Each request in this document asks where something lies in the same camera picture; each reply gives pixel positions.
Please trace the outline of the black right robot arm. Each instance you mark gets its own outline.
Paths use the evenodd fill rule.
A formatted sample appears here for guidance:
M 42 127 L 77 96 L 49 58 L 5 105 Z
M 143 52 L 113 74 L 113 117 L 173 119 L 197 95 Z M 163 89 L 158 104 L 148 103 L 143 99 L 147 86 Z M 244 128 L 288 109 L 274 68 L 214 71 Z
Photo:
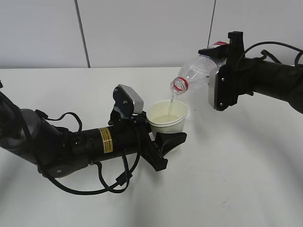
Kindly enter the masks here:
M 240 95 L 263 94 L 287 102 L 293 109 L 303 111 L 303 66 L 298 63 L 303 51 L 285 43 L 265 41 L 298 51 L 294 65 L 284 65 L 273 54 L 262 50 L 262 56 L 246 58 L 243 32 L 228 33 L 229 43 L 215 48 L 200 49 L 198 53 L 215 60 L 225 60 L 210 72 L 208 102 L 217 111 L 237 104 Z

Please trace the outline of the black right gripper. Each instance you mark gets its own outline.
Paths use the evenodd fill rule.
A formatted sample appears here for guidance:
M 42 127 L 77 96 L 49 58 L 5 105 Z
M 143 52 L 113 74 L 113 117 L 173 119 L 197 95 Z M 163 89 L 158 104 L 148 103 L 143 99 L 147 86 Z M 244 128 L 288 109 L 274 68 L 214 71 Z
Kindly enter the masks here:
M 226 64 L 219 69 L 219 106 L 237 104 L 240 95 L 254 95 L 249 80 L 244 78 L 245 70 L 239 68 L 239 61 L 245 56 L 243 32 L 229 32 L 228 38 L 229 45 L 212 45 L 198 51 L 199 55 L 212 59 L 227 57 Z

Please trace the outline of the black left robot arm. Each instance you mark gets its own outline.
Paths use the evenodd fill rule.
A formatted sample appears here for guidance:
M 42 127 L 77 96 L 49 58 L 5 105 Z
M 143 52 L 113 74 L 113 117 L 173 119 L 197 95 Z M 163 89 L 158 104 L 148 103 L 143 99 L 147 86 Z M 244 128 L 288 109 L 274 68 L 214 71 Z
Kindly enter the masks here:
M 166 154 L 186 141 L 184 132 L 156 133 L 150 138 L 151 125 L 143 110 L 143 100 L 129 86 L 118 85 L 107 127 L 71 132 L 51 125 L 39 110 L 20 109 L 5 95 L 0 97 L 0 146 L 45 168 L 61 178 L 94 161 L 103 161 L 137 153 L 156 171 L 167 166 Z

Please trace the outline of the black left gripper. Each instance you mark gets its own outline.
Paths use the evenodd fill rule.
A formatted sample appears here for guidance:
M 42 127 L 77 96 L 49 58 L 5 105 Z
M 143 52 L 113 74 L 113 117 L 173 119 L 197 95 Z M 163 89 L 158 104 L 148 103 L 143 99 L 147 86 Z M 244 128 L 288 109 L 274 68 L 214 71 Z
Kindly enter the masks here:
M 147 121 L 146 112 L 133 114 L 129 118 L 123 118 L 118 111 L 110 114 L 109 129 L 115 154 L 125 151 L 126 154 L 139 153 L 155 171 L 166 169 L 168 160 L 163 158 L 170 151 L 186 141 L 185 132 L 156 133 L 155 141 L 152 141 L 149 133 L 150 124 Z

